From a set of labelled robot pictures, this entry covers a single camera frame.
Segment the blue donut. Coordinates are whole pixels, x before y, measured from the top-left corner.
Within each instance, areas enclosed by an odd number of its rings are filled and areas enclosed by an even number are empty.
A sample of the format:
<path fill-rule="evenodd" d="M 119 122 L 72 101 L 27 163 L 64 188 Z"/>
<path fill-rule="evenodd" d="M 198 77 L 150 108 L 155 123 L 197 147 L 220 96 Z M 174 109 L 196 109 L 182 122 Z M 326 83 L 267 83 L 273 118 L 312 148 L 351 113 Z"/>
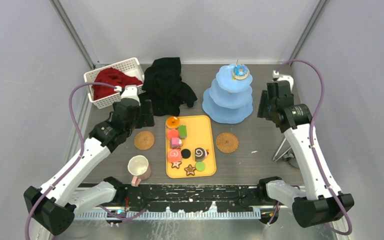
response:
<path fill-rule="evenodd" d="M 235 80 L 244 80 L 250 74 L 248 67 L 244 64 L 236 64 L 232 70 L 232 77 Z"/>

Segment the blue three-tier cake stand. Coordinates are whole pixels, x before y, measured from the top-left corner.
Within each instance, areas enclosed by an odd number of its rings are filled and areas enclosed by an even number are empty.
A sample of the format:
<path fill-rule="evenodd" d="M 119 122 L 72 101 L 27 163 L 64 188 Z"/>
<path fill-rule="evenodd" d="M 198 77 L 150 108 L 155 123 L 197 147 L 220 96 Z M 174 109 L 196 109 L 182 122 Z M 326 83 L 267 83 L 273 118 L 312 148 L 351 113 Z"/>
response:
<path fill-rule="evenodd" d="M 253 77 L 244 80 L 233 78 L 233 68 L 236 64 L 220 67 L 211 82 L 211 86 L 203 93 L 202 108 L 215 122 L 220 124 L 238 124 L 249 117 L 253 108 Z"/>

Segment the green roll cake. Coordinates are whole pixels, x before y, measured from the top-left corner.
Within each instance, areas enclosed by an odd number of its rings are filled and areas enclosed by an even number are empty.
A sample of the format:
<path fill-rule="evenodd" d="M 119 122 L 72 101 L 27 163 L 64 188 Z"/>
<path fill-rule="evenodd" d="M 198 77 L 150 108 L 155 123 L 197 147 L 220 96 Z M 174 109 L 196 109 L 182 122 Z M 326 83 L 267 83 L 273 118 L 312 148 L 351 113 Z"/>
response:
<path fill-rule="evenodd" d="M 178 136 L 180 139 L 186 139 L 188 134 L 187 134 L 187 127 L 185 125 L 180 125 L 177 128 L 178 131 Z"/>

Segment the metal tongs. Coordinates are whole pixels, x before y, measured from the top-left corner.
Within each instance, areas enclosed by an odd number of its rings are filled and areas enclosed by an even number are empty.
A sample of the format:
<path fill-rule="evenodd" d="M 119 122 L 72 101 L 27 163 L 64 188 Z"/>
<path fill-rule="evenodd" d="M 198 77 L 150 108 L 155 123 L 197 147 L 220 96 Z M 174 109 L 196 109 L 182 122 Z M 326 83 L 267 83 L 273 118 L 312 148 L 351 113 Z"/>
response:
<path fill-rule="evenodd" d="M 279 160 L 287 162 L 287 161 L 290 161 L 292 158 L 295 157 L 291 146 L 289 148 L 287 148 L 284 152 L 281 153 L 281 150 L 283 149 L 286 142 L 287 142 L 286 138 L 283 138 L 279 147 L 275 151 L 274 156 L 272 157 L 273 162 L 277 162 Z"/>

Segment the chocolate swirl roll cake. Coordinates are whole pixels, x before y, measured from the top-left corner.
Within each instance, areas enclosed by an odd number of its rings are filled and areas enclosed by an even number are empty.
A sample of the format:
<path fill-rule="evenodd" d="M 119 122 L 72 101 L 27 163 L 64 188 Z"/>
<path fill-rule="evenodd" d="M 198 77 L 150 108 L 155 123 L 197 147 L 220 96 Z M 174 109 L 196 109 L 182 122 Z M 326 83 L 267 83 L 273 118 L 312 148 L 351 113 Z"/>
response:
<path fill-rule="evenodd" d="M 196 162 L 202 162 L 208 157 L 208 151 L 202 147 L 197 147 L 194 150 L 194 159 Z"/>

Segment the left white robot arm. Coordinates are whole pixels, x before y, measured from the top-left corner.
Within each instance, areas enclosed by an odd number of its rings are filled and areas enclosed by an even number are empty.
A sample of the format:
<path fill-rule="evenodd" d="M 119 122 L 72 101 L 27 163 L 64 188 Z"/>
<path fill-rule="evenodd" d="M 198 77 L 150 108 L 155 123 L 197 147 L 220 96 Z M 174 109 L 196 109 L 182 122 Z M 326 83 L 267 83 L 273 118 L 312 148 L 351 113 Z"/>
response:
<path fill-rule="evenodd" d="M 79 152 L 41 187 L 29 186 L 23 193 L 30 219 L 34 219 L 53 236 L 65 232 L 74 218 L 98 205 L 121 206 L 126 200 L 123 184 L 107 177 L 85 193 L 75 190 L 86 176 L 135 129 L 155 125 L 152 101 L 139 102 L 123 98 L 113 103 L 109 117 L 96 124 L 88 138 L 82 140 Z"/>

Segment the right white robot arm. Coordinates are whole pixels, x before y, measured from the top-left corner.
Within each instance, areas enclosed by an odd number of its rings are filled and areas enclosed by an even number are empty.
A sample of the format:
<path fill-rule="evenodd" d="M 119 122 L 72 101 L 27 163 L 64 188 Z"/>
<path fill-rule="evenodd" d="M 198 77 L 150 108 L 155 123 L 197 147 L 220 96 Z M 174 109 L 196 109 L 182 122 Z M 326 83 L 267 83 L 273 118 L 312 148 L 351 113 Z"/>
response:
<path fill-rule="evenodd" d="M 304 189 L 298 189 L 278 176 L 260 179 L 256 191 L 259 202 L 268 206 L 277 201 L 287 206 L 302 228 L 345 217 L 355 204 L 354 198 L 343 193 L 330 173 L 312 124 L 313 116 L 307 105 L 294 103 L 289 81 L 267 84 L 257 116 L 272 121 L 280 129 L 304 181 Z"/>

